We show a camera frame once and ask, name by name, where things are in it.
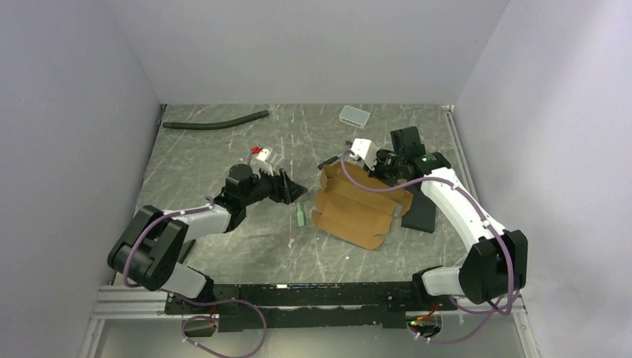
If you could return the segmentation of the brown cardboard box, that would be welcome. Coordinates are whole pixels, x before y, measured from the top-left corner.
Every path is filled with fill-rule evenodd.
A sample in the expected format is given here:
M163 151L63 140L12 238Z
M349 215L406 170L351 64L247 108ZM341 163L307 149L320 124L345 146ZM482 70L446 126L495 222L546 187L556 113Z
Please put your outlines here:
M315 226L346 242L374 250L384 242L394 213L410 210L413 195L404 189L369 192L351 183L339 162L320 170L320 189L314 199Z

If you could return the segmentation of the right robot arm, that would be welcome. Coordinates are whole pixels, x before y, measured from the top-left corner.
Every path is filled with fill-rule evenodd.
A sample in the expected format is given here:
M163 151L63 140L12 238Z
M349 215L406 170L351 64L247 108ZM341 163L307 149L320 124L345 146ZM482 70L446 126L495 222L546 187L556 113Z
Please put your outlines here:
M495 220L459 181L439 152L427 152L416 127L391 131L391 150L355 139L353 157L369 176L401 189L411 183L456 229L467 256L460 266L425 269L414 275L411 301L427 310L440 296L461 296L474 304L505 296L514 300L526 284L528 240Z

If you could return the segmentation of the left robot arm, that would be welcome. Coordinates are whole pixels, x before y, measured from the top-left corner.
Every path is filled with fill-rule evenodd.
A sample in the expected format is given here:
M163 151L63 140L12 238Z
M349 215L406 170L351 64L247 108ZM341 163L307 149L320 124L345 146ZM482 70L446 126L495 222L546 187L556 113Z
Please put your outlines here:
M292 204L307 189L294 182L284 169L254 172L246 164L229 170L221 192L199 207L160 210L139 209L107 257L107 265L122 275L127 287L141 286L185 296L195 313L214 303L214 281L179 261L183 246L202 236L229 233L246 218L247 207L269 199Z

